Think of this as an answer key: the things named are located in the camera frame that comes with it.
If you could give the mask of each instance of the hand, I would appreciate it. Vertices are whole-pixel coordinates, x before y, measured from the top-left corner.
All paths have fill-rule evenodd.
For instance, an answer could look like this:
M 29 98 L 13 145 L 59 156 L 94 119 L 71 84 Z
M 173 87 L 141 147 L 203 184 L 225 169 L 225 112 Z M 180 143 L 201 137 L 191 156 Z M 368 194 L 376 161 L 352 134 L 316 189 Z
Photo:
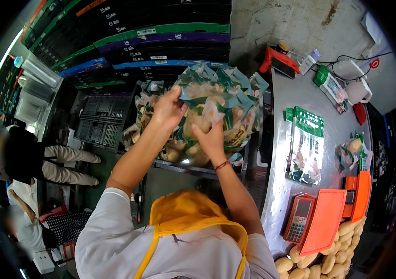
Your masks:
M 15 193 L 15 191 L 12 190 L 12 189 L 7 190 L 7 192 L 9 192 L 9 195 L 10 195 L 12 198 L 14 198 L 14 199 L 16 199 L 16 198 L 18 197 L 18 195 L 17 195 L 17 194 Z
M 215 125 L 207 134 L 203 133 L 195 124 L 192 124 L 192 131 L 214 166 L 219 166 L 226 161 L 223 148 L 224 136 L 222 121 Z
M 159 127 L 165 128 L 170 133 L 178 126 L 185 112 L 189 108 L 185 103 L 178 100 L 181 88 L 175 85 L 155 105 L 155 111 L 150 123 L 154 122 Z

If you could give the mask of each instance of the pile of bagged potatoes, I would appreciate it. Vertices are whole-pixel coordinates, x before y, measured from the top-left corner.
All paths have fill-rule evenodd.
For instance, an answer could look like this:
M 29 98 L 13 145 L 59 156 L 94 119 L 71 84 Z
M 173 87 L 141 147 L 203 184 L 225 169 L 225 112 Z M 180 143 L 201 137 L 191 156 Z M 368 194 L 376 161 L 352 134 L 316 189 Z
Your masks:
M 321 252 L 324 255 L 322 263 L 313 263 L 320 262 L 320 260 L 315 261 L 319 253 L 299 257 L 301 247 L 295 245 L 291 248 L 288 257 L 275 261 L 280 279 L 344 279 L 349 273 L 354 250 L 359 243 L 365 221 L 366 217 L 355 223 L 342 222 L 332 246 Z

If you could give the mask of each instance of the yellow apron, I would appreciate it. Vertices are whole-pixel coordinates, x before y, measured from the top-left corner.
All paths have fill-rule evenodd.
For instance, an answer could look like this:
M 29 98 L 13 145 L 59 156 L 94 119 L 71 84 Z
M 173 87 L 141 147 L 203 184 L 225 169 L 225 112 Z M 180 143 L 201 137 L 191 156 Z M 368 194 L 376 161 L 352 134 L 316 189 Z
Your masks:
M 151 206 L 150 224 L 155 226 L 153 242 L 145 254 L 135 279 L 142 277 L 160 236 L 189 233 L 215 225 L 220 225 L 221 230 L 234 238 L 240 248 L 243 258 L 235 276 L 235 279 L 240 279 L 246 263 L 248 234 L 240 224 L 229 221 L 220 207 L 206 195 L 195 190 L 181 190 L 158 198 Z

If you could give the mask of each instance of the person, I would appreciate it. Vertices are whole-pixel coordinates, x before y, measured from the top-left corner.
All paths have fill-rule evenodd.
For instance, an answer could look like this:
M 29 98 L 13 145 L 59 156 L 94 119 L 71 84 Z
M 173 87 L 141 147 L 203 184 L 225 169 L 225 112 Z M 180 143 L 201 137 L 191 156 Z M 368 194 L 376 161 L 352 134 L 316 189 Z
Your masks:
M 144 132 L 114 166 L 106 189 L 80 233 L 80 278 L 274 278 L 279 274 L 257 207 L 223 151 L 222 123 L 193 132 L 209 155 L 233 221 L 204 194 L 181 190 L 157 199 L 150 225 L 135 230 L 130 196 L 187 111 L 178 86 L 155 106 Z
M 86 174 L 68 170 L 63 163 L 84 161 L 101 163 L 92 153 L 66 146 L 47 146 L 26 129 L 13 126 L 7 131 L 0 126 L 0 164 L 9 179 L 33 184 L 33 179 L 57 183 L 99 186 L 100 181 Z
M 29 255 L 76 240 L 91 215 L 89 212 L 66 213 L 48 216 L 40 223 L 32 208 L 14 190 L 9 189 L 8 193 L 22 210 L 17 205 L 1 208 L 0 230 L 16 237 Z

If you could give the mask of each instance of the red cloth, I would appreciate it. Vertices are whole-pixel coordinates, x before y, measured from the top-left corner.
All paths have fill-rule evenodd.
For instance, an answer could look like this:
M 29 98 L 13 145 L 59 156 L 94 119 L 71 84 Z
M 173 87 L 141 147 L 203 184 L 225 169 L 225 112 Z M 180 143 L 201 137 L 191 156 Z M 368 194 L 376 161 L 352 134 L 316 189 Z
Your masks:
M 353 105 L 353 111 L 355 112 L 356 120 L 362 125 L 366 122 L 366 110 L 362 103 L 357 103 Z
M 271 65 L 272 58 L 275 58 L 275 59 L 279 60 L 280 62 L 287 64 L 288 66 L 290 66 L 291 68 L 294 69 L 296 74 L 300 74 L 299 66 L 296 64 L 296 62 L 294 62 L 291 58 L 289 58 L 285 54 L 280 53 L 280 52 L 275 51 L 270 48 L 267 48 L 265 51 L 265 59 L 263 60 L 263 63 L 259 68 L 260 72 L 266 73 L 269 70 L 269 66 Z
M 40 220 L 40 222 L 43 223 L 46 220 L 46 218 L 48 218 L 49 216 L 61 215 L 61 214 L 66 214 L 66 213 L 67 213 L 66 205 L 63 204 L 62 206 L 59 206 L 59 207 L 57 207 L 55 209 L 52 209 L 51 211 L 49 211 L 45 215 L 41 215 L 38 218 L 38 220 Z

